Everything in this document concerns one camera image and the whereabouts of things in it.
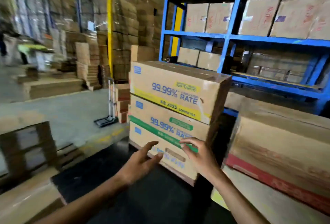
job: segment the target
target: finger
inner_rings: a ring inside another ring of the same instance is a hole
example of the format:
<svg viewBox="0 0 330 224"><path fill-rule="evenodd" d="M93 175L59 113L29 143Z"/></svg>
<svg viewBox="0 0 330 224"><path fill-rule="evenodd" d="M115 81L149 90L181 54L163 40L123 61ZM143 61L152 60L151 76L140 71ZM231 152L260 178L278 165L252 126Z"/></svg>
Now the finger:
<svg viewBox="0 0 330 224"><path fill-rule="evenodd" d="M151 141L151 142L148 142L143 148L140 149L140 154L142 156L146 156L149 152L149 150L154 146L154 145L157 145L158 144L158 141Z"/></svg>
<svg viewBox="0 0 330 224"><path fill-rule="evenodd" d="M163 153L158 153L154 155L154 157L152 157L151 159L147 160L144 163L147 172L149 172L154 166L156 166L161 161L161 159L163 159L163 156L164 156Z"/></svg>
<svg viewBox="0 0 330 224"><path fill-rule="evenodd" d="M197 148L200 148L204 144L204 141L199 140L199 139L194 138L194 137L189 137L189 138L181 139L180 144L181 143L194 144Z"/></svg>
<svg viewBox="0 0 330 224"><path fill-rule="evenodd" d="M186 144L181 144L182 150L188 155L189 159L194 159L196 157L196 153L194 153Z"/></svg>

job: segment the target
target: gray floor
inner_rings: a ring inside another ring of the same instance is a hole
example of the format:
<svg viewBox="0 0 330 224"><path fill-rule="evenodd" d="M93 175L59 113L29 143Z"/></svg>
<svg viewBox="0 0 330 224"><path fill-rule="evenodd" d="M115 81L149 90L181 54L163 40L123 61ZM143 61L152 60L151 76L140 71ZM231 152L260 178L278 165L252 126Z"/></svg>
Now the gray floor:
<svg viewBox="0 0 330 224"><path fill-rule="evenodd" d="M86 151L91 153L128 136L126 124L117 123L100 129L93 123L108 115L107 89L16 102L22 101L22 91L10 78L14 73L14 68L0 67L0 117L37 111L50 122L57 146L70 142L77 147L88 147ZM3 170L5 163L0 154L0 171Z"/></svg>

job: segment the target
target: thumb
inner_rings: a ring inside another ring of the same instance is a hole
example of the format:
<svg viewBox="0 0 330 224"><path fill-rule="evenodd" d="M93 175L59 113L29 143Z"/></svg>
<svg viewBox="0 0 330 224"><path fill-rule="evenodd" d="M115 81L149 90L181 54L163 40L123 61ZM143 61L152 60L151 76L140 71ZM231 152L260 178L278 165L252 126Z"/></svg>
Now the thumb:
<svg viewBox="0 0 330 224"><path fill-rule="evenodd" d="M151 159L147 160L144 163L145 168L150 171L155 165L157 165L161 159L163 159L163 153L158 153L156 155L154 155L154 157L152 157Z"/></svg>
<svg viewBox="0 0 330 224"><path fill-rule="evenodd" d="M196 157L196 154L187 145L181 144L181 147L185 154L188 155L189 159L194 159Z"/></svg>

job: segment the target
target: black surface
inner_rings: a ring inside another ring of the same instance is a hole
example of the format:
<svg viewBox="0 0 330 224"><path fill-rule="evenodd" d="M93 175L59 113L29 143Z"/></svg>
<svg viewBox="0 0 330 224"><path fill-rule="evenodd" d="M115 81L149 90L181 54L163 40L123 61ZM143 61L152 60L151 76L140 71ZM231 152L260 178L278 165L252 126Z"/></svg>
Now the black surface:
<svg viewBox="0 0 330 224"><path fill-rule="evenodd" d="M120 142L113 144L54 176L53 183L67 202L74 201L113 176L135 151ZM211 200L211 191L212 185L202 176L192 187L158 165L88 223L236 223L228 210Z"/></svg>

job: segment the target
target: purple sticker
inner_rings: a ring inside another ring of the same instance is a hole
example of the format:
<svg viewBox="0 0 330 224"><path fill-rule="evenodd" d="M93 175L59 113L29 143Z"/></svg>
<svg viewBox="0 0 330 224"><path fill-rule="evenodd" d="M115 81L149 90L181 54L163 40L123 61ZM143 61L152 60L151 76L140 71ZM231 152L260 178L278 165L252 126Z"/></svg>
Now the purple sticker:
<svg viewBox="0 0 330 224"><path fill-rule="evenodd" d="M278 16L278 18L275 22L284 22L285 19L286 19L286 16Z"/></svg>

